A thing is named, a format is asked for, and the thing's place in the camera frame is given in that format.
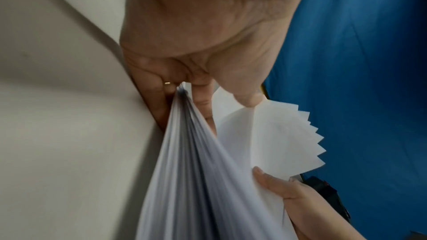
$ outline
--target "hand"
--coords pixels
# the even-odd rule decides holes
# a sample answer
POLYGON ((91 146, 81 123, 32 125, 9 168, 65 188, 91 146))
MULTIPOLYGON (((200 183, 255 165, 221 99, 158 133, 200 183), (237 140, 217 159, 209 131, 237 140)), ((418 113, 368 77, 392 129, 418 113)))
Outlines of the hand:
POLYGON ((253 169, 253 175, 262 187, 283 197, 298 239, 365 240, 313 188, 295 179, 273 177, 258 167, 253 169))
POLYGON ((247 107, 262 101, 300 0, 126 0, 121 47, 130 74, 164 130, 176 86, 215 130, 214 79, 247 107))

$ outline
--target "blue fabric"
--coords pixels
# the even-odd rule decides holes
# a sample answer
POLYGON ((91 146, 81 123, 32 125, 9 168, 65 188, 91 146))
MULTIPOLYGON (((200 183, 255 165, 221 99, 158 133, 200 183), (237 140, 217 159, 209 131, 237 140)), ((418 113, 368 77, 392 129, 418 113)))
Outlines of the blue fabric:
POLYGON ((427 233, 427 0, 302 0, 265 81, 325 139, 328 181, 368 239, 427 233))

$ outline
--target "fingers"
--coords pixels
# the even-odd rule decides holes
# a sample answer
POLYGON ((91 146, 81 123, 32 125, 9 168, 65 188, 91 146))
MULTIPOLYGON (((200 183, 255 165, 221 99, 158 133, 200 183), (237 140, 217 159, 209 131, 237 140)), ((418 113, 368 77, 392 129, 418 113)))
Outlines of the fingers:
POLYGON ((207 84, 191 84, 191 93, 193 102, 199 109, 201 115, 216 135, 214 118, 212 114, 212 95, 214 94, 214 80, 210 80, 207 84))
POLYGON ((298 197, 298 183, 285 181, 264 173, 259 167, 252 169, 255 180, 265 189, 281 196, 283 199, 298 197))
POLYGON ((264 100, 264 95, 260 92, 255 92, 249 95, 234 95, 234 98, 245 107, 255 107, 264 100))
POLYGON ((135 66, 129 66, 129 71, 154 120, 160 129, 165 131, 170 113, 170 97, 173 96, 174 85, 172 87, 166 86, 167 91, 165 91, 164 82, 159 75, 135 66))

